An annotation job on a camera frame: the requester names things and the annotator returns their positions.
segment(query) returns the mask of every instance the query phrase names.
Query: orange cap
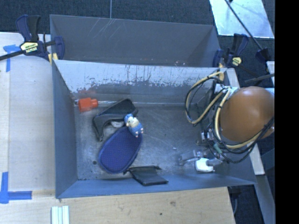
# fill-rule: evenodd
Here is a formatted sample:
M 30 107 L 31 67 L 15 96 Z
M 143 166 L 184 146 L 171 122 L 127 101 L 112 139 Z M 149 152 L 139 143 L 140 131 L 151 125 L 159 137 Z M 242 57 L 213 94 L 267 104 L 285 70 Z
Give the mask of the orange cap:
M 98 107 L 98 101 L 91 98 L 83 98 L 78 102 L 80 112 L 89 111 Z

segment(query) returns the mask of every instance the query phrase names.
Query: white object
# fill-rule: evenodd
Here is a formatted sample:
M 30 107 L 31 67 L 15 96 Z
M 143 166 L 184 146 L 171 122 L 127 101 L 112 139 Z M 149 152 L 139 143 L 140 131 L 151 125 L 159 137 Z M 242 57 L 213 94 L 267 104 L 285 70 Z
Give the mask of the white object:
M 51 208 L 51 224 L 69 224 L 69 206 Z
M 208 166 L 206 161 L 208 159 L 201 158 L 195 162 L 195 169 L 199 172 L 210 173 L 214 170 L 213 166 Z

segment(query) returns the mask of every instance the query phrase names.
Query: blue tape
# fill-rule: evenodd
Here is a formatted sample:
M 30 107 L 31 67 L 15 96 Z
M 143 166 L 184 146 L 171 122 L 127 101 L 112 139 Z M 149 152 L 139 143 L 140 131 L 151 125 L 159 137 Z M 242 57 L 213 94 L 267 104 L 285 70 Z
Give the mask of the blue tape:
M 11 52 L 15 52 L 15 51 L 19 51 L 21 50 L 20 47 L 16 46 L 16 45 L 8 45 L 8 46 L 4 46 L 3 49 L 9 54 Z M 6 61 L 6 72 L 10 71 L 10 58 L 7 59 Z
M 7 204 L 11 200 L 29 200 L 32 199 L 32 191 L 8 191 L 8 172 L 2 173 L 0 203 Z

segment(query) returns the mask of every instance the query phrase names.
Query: wooden table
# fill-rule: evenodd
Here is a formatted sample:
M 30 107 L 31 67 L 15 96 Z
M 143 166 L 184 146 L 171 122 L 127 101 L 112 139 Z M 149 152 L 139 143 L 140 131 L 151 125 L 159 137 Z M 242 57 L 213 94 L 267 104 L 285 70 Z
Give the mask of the wooden table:
M 21 44 L 20 34 L 0 33 L 0 56 L 4 45 Z M 16 62 L 29 60 L 24 55 L 11 59 L 12 70 L 6 72 L 6 60 L 0 62 L 0 172 L 9 170 L 10 73 Z M 69 206 L 70 223 L 222 223 L 235 224 L 228 189 L 211 188 L 151 194 L 95 196 L 56 199 L 55 190 L 32 189 L 31 200 L 13 200 L 0 204 L 0 223 L 50 223 L 51 207 Z

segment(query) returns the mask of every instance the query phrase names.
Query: wire bundle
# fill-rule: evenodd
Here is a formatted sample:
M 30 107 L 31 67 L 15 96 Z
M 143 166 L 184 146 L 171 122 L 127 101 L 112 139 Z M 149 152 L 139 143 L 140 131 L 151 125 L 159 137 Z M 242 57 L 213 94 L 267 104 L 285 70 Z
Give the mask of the wire bundle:
M 197 119 L 193 119 L 190 115 L 191 102 L 194 98 L 195 93 L 198 92 L 198 90 L 203 86 L 203 84 L 210 79 L 213 79 L 216 84 L 220 84 L 221 90 L 214 96 L 214 98 L 212 99 L 210 104 L 206 107 L 206 109 L 203 111 L 203 113 Z M 213 139 L 208 139 L 210 151 L 218 159 L 226 160 L 227 162 L 231 162 L 231 163 L 239 163 L 243 161 L 252 152 L 255 144 L 260 139 L 262 139 L 262 137 L 266 134 L 266 132 L 272 127 L 272 125 L 274 124 L 274 117 L 272 117 L 272 119 L 263 127 L 262 130 L 260 130 L 256 135 L 254 135 L 252 138 L 248 139 L 247 141 L 235 142 L 234 144 L 229 144 L 226 141 L 224 141 L 223 138 L 221 137 L 221 126 L 219 124 L 220 112 L 224 103 L 231 96 L 233 90 L 232 87 L 226 86 L 224 84 L 223 79 L 224 79 L 223 72 L 217 71 L 196 82 L 186 95 L 185 114 L 187 120 L 195 126 L 203 118 L 206 117 L 208 112 L 213 107 L 216 107 L 213 115 L 213 121 L 207 127 L 207 129 L 212 130 L 213 133 Z M 225 153 L 236 154 L 238 156 L 240 156 L 241 154 L 243 155 L 238 160 L 232 160 L 231 158 L 227 157 Z

